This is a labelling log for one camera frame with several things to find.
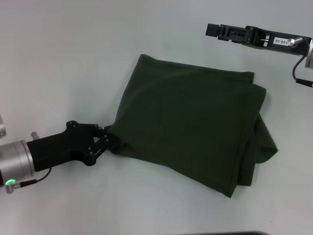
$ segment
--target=cloth fold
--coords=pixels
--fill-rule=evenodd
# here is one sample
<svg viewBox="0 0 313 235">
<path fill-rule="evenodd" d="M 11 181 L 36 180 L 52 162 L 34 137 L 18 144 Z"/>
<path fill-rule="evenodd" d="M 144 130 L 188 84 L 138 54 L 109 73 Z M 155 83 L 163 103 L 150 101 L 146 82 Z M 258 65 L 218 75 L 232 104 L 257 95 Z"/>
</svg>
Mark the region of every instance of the cloth fold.
<svg viewBox="0 0 313 235">
<path fill-rule="evenodd" d="M 254 73 L 141 55 L 108 130 L 108 149 L 171 169 L 231 197 L 277 148 Z"/>
</svg>

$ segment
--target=label sticker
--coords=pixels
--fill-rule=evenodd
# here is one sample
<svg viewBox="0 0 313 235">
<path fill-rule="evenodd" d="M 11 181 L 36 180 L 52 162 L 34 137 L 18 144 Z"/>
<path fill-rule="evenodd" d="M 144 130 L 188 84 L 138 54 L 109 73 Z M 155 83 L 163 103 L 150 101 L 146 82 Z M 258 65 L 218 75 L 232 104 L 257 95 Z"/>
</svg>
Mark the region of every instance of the label sticker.
<svg viewBox="0 0 313 235">
<path fill-rule="evenodd" d="M 281 46 L 288 46 L 287 45 L 288 39 L 286 38 L 274 38 L 273 44 L 281 45 Z"/>
</svg>

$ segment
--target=dark green cloth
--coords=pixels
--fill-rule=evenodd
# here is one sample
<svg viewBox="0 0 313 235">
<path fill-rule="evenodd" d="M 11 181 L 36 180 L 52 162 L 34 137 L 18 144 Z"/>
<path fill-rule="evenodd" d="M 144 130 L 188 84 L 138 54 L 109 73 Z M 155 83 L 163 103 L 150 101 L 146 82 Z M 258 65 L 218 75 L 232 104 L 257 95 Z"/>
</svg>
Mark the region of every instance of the dark green cloth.
<svg viewBox="0 0 313 235">
<path fill-rule="evenodd" d="M 266 90 L 253 76 L 141 55 L 109 129 L 109 150 L 231 197 L 237 185 L 251 185 L 255 163 L 277 152 L 259 115 Z"/>
</svg>

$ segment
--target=white table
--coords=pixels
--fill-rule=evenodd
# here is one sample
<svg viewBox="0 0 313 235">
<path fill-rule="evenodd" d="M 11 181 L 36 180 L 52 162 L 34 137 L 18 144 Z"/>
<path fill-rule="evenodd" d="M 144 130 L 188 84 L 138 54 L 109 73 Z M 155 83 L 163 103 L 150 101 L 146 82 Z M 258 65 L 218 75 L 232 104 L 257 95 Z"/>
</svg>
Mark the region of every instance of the white table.
<svg viewBox="0 0 313 235">
<path fill-rule="evenodd" d="M 231 199 L 174 171 L 105 152 L 70 162 L 11 195 L 6 235 L 161 235 L 259 230 L 312 234 L 313 90 L 291 76 L 299 57 L 206 37 L 208 23 L 313 36 L 313 2 L 291 0 L 14 0 L 0 4 L 0 144 L 60 133 L 65 123 L 112 124 L 140 54 L 253 71 L 261 115 L 279 152 Z M 312 78 L 301 64 L 299 78 Z"/>
</svg>

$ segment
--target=green led light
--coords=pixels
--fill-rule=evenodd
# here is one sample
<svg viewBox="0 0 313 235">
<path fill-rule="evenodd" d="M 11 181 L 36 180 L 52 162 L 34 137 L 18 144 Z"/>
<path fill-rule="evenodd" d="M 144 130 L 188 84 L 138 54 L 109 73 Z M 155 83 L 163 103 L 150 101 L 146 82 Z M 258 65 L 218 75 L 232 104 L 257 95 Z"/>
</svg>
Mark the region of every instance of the green led light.
<svg viewBox="0 0 313 235">
<path fill-rule="evenodd" d="M 10 185 L 10 184 L 14 184 L 15 183 L 15 179 L 10 179 L 7 182 L 5 182 L 5 185 Z"/>
</svg>

